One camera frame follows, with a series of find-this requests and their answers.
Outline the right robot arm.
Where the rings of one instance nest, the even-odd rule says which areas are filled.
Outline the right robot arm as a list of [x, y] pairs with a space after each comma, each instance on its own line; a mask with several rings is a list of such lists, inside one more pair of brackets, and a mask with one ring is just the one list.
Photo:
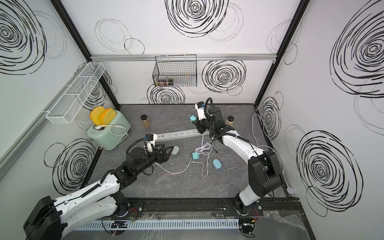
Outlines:
[[240, 215], [247, 215], [254, 208], [254, 203], [268, 193], [285, 184], [283, 169], [276, 153], [262, 150], [242, 137], [223, 119], [220, 108], [214, 106], [212, 98], [195, 104], [198, 113], [191, 122], [199, 133], [209, 132], [211, 140], [219, 141], [232, 149], [248, 166], [248, 186], [236, 195], [236, 209]]

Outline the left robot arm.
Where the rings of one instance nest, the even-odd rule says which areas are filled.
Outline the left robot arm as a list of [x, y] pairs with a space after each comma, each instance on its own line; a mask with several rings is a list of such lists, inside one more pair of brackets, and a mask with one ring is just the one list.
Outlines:
[[117, 209], [130, 210], [122, 190], [154, 164], [167, 162], [173, 146], [156, 145], [149, 137], [132, 143], [120, 166], [108, 170], [95, 183], [76, 192], [52, 199], [40, 199], [23, 225], [28, 240], [60, 240], [78, 227], [107, 217]]

